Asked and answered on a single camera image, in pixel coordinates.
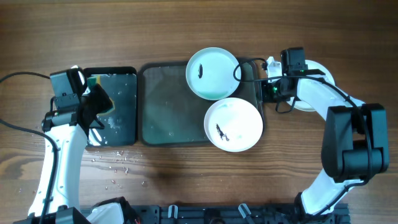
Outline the green yellow sponge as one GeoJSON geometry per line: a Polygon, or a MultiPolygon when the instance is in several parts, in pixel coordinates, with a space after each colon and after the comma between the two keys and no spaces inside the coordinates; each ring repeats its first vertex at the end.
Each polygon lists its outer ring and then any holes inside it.
{"type": "MultiPolygon", "coordinates": [[[[93,75],[93,76],[87,78],[88,89],[93,88],[96,84],[101,85],[102,77],[105,77],[105,75],[93,75]]],[[[115,105],[114,105],[113,99],[111,97],[109,97],[109,100],[112,102],[112,107],[110,107],[108,110],[104,110],[101,113],[98,113],[97,116],[107,116],[115,110],[115,105]]]]}

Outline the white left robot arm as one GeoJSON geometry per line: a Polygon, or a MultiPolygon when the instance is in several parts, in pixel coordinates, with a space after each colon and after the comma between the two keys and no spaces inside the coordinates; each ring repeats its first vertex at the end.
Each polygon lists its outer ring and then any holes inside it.
{"type": "Polygon", "coordinates": [[[88,216],[80,211],[79,182],[89,128],[97,115],[112,107],[99,84],[86,94],[83,89],[57,95],[66,100],[42,121],[45,158],[38,190],[23,223],[126,223],[133,213],[122,197],[95,205],[88,216]]]}

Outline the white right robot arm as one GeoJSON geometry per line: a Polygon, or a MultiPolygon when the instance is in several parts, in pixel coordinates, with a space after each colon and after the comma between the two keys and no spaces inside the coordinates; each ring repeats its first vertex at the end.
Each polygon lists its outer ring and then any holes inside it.
{"type": "Polygon", "coordinates": [[[290,71],[261,80],[261,85],[266,103],[304,101],[325,120],[323,169],[295,199],[300,221],[326,217],[350,190],[387,170],[387,118],[382,105],[350,97],[319,69],[290,71]]]}

